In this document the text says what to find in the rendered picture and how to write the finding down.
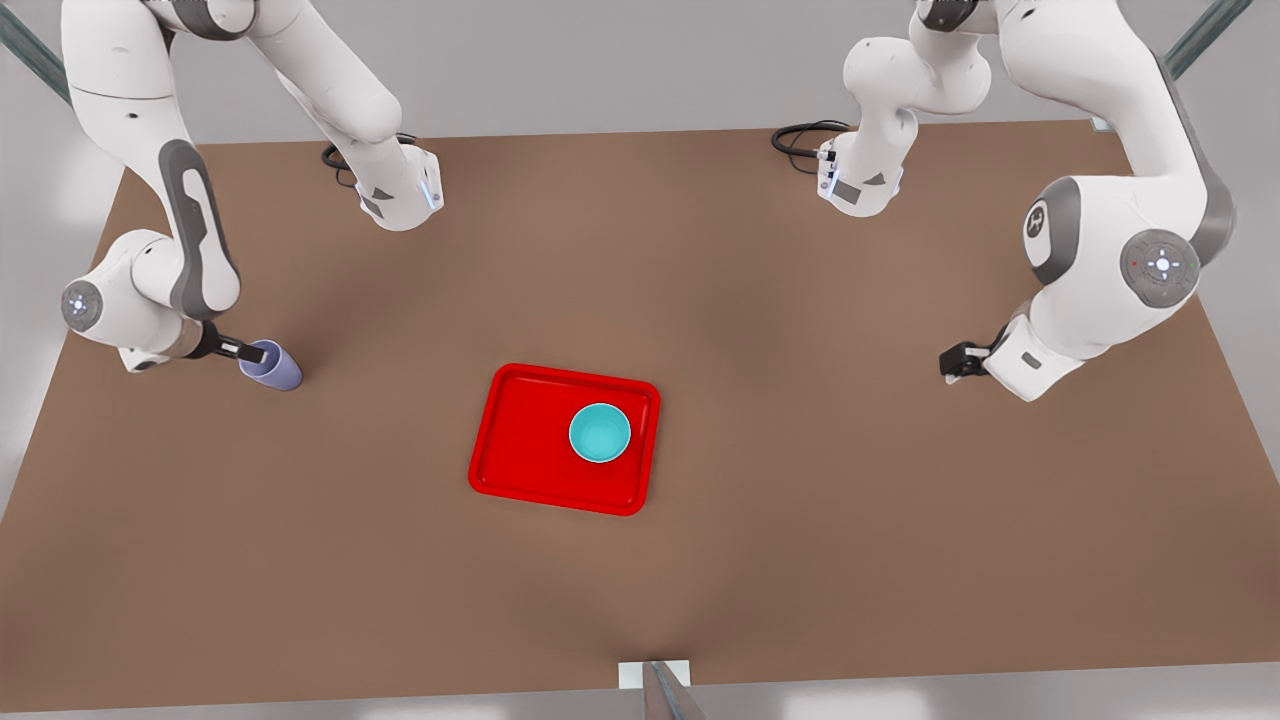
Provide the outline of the silver frame post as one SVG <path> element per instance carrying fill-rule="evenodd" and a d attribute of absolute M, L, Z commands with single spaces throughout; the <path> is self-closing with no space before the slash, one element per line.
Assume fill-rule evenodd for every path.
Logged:
<path fill-rule="evenodd" d="M 1170 78 L 1179 79 L 1254 0 L 1213 0 L 1164 56 Z"/>
<path fill-rule="evenodd" d="M 646 661 L 641 667 L 644 720 L 707 720 L 666 661 Z"/>
<path fill-rule="evenodd" d="M 3 1 L 0 1 L 0 44 L 68 106 L 72 105 L 63 60 Z"/>

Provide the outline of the red tray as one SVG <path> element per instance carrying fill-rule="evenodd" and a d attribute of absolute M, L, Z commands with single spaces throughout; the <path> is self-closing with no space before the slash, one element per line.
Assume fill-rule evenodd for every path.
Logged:
<path fill-rule="evenodd" d="M 630 420 L 630 445 L 611 462 L 585 461 L 570 446 L 570 423 L 589 404 L 612 404 Z M 483 495 L 634 515 L 646 500 L 659 411 L 659 391 L 643 380 L 509 363 L 492 379 L 468 482 Z"/>

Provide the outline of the lavender cup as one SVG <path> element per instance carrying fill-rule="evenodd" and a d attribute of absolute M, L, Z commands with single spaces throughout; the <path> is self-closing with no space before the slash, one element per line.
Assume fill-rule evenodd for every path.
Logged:
<path fill-rule="evenodd" d="M 279 391 L 292 391 L 301 386 L 303 375 L 294 359 L 275 341 L 260 340 L 244 346 L 261 351 L 260 363 L 246 357 L 238 360 L 241 372 L 250 379 Z"/>

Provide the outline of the teal bowl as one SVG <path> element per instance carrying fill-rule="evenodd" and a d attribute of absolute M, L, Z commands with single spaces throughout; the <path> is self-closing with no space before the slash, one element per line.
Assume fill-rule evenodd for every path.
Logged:
<path fill-rule="evenodd" d="M 612 404 L 589 404 L 573 415 L 568 439 L 572 451 L 589 462 L 611 462 L 628 447 L 632 430 L 626 414 Z"/>

